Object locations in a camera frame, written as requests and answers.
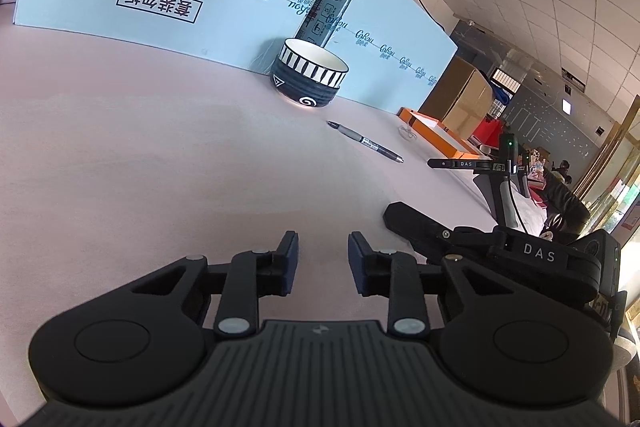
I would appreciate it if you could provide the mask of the grey black pen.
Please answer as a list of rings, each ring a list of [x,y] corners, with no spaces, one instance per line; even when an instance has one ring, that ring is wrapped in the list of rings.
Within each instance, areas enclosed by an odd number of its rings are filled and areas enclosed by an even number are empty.
[[[340,132],[342,135],[345,135],[346,138],[351,139],[352,141],[355,141],[355,142],[367,147],[369,150],[373,150],[373,152],[378,153],[378,154],[386,157],[387,159],[390,159],[392,161],[398,162],[398,164],[402,164],[404,162],[404,158],[402,158],[397,153],[393,152],[392,150],[389,150],[388,148],[384,147],[381,144],[378,144],[378,143],[370,140],[366,136],[358,133],[357,131],[349,129],[349,128],[343,126],[342,124],[337,124],[337,122],[335,122],[335,121],[329,121],[328,120],[326,123],[332,129]]]

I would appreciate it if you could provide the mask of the brown cardboard carton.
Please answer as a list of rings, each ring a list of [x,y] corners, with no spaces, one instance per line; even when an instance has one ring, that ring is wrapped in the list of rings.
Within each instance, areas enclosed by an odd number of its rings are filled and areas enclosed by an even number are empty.
[[[472,64],[455,56],[421,105],[419,112],[469,139],[494,99],[489,82]]]

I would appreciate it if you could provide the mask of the orange flat box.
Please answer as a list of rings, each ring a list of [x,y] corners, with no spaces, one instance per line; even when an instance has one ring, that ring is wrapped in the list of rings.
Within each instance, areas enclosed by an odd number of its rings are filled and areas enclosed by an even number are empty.
[[[411,127],[418,135],[417,140],[424,140],[438,153],[449,159],[488,159],[477,147],[460,138],[439,120],[423,115],[415,110],[401,107],[397,114],[401,126]]]

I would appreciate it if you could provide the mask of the striped blue ceramic bowl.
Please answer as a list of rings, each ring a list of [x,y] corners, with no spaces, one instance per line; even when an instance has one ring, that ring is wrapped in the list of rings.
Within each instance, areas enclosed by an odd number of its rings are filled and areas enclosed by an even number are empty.
[[[336,97],[349,72],[330,51],[305,40],[285,39],[271,66],[273,86],[301,106],[324,107]]]

